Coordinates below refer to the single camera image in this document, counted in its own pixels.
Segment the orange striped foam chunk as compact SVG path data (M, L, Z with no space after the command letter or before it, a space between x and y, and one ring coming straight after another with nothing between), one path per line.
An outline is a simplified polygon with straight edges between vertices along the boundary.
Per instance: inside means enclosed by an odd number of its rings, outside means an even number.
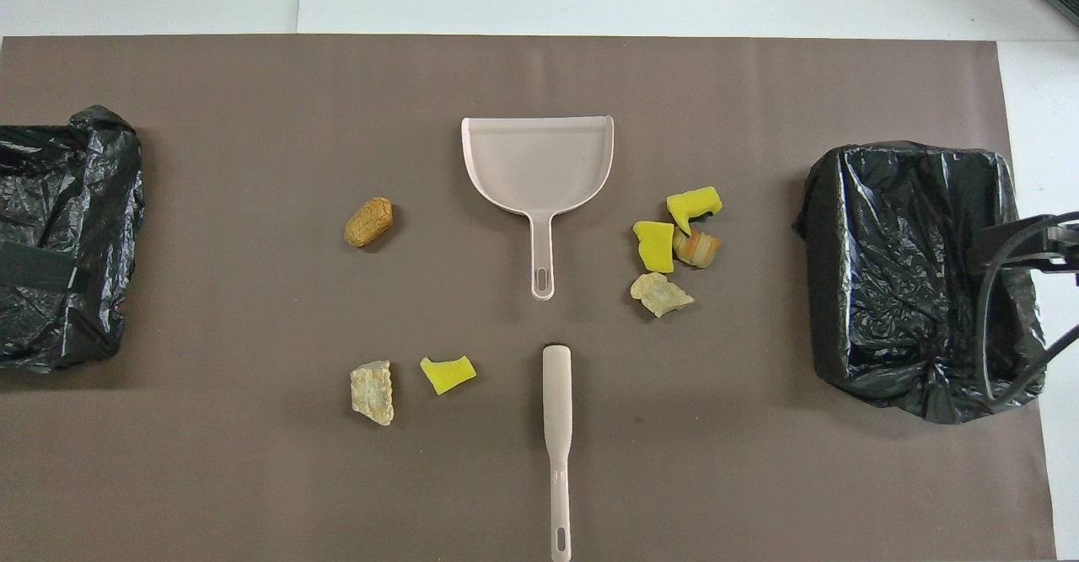
M696 228L691 228L689 234L683 232L681 228L675 228L672 236L672 250L675 258L694 269L709 268L716 258L721 244L723 244L723 239L720 237L706 234Z

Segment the notched yellow sponge piece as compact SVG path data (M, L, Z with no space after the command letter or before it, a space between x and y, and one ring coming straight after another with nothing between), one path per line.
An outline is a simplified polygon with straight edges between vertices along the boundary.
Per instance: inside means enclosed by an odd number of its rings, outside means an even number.
M723 201L718 196L716 187L706 186L669 195L666 198L666 207L679 230L689 236L689 221L706 214L720 213L723 209Z

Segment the brown oval foam chunk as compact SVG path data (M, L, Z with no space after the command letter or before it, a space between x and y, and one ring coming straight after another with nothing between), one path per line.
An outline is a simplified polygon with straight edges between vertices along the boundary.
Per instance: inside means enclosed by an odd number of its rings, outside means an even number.
M350 217L344 227L343 238L355 248L365 247L388 232L394 219L392 201L377 196L367 201Z

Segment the pale green foam chunk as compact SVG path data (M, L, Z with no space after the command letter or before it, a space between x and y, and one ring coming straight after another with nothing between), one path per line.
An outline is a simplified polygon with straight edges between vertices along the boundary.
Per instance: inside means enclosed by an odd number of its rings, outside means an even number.
M629 293L656 318L661 318L674 310L686 309L696 301L657 271L650 271L637 277L636 282L631 283Z

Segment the squarish yellow sponge piece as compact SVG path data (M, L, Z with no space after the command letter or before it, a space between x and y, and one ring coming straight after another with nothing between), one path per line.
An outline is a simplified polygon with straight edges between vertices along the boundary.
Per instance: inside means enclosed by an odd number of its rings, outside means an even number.
M646 271L674 273L674 224L670 222L636 221L637 255Z

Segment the pale and orange foam chunk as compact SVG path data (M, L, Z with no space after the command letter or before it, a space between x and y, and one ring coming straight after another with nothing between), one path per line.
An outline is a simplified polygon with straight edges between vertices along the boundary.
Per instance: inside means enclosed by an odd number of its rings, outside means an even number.
M350 372L350 405L354 412L390 426L395 417L392 364L374 360Z

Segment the small yellow sponge piece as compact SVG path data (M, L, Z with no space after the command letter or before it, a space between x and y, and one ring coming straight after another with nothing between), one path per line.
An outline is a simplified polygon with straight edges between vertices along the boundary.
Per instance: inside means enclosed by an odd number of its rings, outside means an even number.
M424 375L427 376L435 394L443 394L477 376L477 372L475 372L475 368L467 356L443 361L435 361L428 357L423 357L419 366Z

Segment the beige hand brush black bristles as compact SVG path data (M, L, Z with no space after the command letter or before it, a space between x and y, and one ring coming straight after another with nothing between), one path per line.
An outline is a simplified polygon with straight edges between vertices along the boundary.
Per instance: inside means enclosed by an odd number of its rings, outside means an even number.
M570 562L569 454L573 419L572 354L566 345L547 345L543 349L542 405L545 447L550 460L551 559L552 562Z

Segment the pale pink plastic dustpan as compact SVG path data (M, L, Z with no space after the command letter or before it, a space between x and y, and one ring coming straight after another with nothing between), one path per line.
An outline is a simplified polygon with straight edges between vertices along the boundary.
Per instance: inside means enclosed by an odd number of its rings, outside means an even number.
M604 188L614 160L615 120L593 116L465 116L464 165L472 186L529 222L529 290L555 296L552 222Z

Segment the crumpled bin black bag liner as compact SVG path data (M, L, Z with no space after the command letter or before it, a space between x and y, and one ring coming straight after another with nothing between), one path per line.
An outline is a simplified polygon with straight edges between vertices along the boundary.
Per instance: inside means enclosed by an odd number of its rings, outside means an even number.
M0 126L0 242L77 255L80 290L0 285L0 370L112 357L145 217L142 143L88 106L62 126Z

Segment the open bin black bag liner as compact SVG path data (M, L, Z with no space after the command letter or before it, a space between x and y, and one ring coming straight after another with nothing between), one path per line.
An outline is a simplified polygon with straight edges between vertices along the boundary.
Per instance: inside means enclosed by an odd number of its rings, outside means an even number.
M1006 390L1044 349L1035 285L1005 270L988 304L987 361L975 370L978 231L1017 220L1008 159L916 142L833 148L806 179L795 231L807 256L814 372L866 405L958 425L1044 389Z

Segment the brown paper table mat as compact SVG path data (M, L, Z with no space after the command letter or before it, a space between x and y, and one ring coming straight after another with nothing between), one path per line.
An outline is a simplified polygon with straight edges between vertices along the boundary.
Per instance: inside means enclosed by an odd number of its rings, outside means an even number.
M1009 152L988 41L8 37L0 123L101 104L142 140L119 354L0 372L0 562L550 562L542 347L572 349L573 562L1055 556L1039 409L964 426L812 370L812 163ZM615 120L604 188L529 222L475 190L465 116ZM636 221L714 186L711 265L656 318ZM394 224L361 248L367 201ZM469 357L435 394L419 364ZM390 426L350 372L388 360Z

